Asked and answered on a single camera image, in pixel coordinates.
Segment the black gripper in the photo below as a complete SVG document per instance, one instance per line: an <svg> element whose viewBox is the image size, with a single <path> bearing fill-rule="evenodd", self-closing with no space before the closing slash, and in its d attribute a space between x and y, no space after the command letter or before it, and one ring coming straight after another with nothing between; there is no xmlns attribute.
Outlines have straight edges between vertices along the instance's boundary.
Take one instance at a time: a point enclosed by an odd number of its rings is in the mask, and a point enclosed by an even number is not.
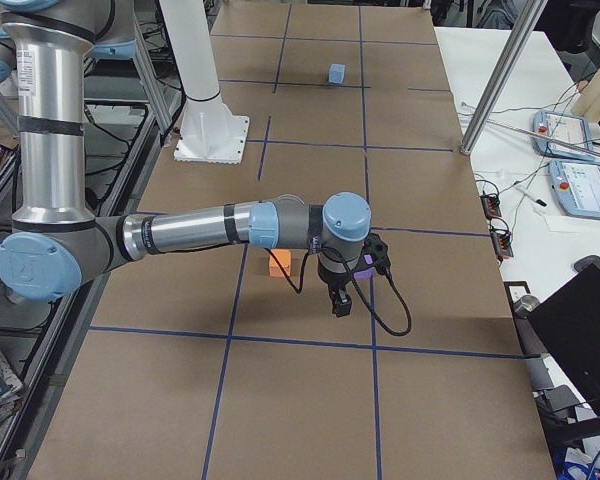
<svg viewBox="0 0 600 480"><path fill-rule="evenodd" d="M327 285L329 298L332 304L332 314L335 317L349 316L352 309L352 299L346 291L346 286L351 280L351 275L338 260L331 259L328 255L318 255L318 275Z"/></svg>

